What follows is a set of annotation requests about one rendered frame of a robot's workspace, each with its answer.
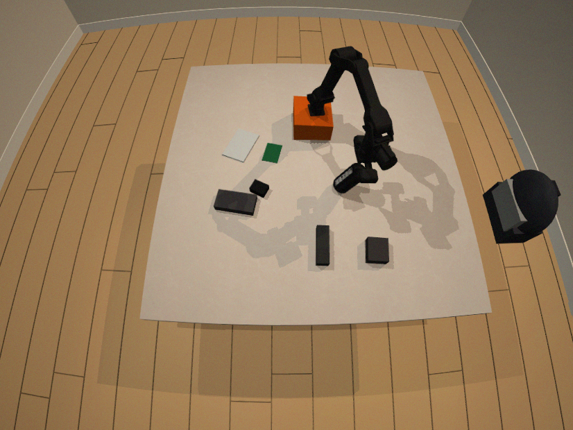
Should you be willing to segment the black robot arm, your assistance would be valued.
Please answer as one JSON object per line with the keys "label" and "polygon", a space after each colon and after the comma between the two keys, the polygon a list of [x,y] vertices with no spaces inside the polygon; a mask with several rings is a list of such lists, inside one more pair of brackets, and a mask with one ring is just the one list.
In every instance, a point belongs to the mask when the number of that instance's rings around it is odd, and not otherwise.
{"label": "black robot arm", "polygon": [[[388,111],[381,105],[368,70],[369,64],[362,53],[352,46],[333,49],[330,52],[331,66],[320,87],[307,95],[311,117],[325,115],[326,103],[334,101],[333,89],[345,70],[353,74],[361,101],[364,105],[365,136],[362,146],[372,152],[374,161],[382,170],[388,170],[397,163],[389,142],[393,140],[393,125]],[[386,133],[386,136],[382,134]]]}

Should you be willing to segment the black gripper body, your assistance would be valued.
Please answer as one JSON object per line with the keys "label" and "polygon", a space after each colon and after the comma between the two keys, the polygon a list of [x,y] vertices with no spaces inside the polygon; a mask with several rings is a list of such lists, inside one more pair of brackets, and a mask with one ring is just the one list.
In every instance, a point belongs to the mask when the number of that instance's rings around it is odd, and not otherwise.
{"label": "black gripper body", "polygon": [[374,157],[372,152],[366,151],[362,146],[362,141],[364,139],[363,135],[356,135],[354,137],[354,146],[357,146],[357,154],[359,162],[365,164],[365,169],[359,170],[359,182],[360,183],[376,183],[378,179],[377,170],[372,168],[372,163]]}

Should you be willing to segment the green rectangular block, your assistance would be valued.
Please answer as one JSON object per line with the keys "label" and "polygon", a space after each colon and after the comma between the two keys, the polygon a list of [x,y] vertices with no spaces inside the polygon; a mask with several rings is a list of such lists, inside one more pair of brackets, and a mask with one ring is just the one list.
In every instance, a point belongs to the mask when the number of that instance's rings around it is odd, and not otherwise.
{"label": "green rectangular block", "polygon": [[280,156],[282,146],[277,144],[267,143],[262,157],[262,161],[276,163]]}

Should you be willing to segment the dark grey switch panel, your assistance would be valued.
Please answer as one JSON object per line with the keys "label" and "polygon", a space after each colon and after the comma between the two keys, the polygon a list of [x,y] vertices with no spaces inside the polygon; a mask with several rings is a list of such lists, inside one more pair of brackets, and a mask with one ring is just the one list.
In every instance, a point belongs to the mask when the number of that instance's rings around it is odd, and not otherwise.
{"label": "dark grey switch panel", "polygon": [[360,163],[354,163],[349,166],[341,175],[334,179],[333,187],[335,190],[343,194],[359,184],[358,171],[361,169],[365,169],[365,167]]}

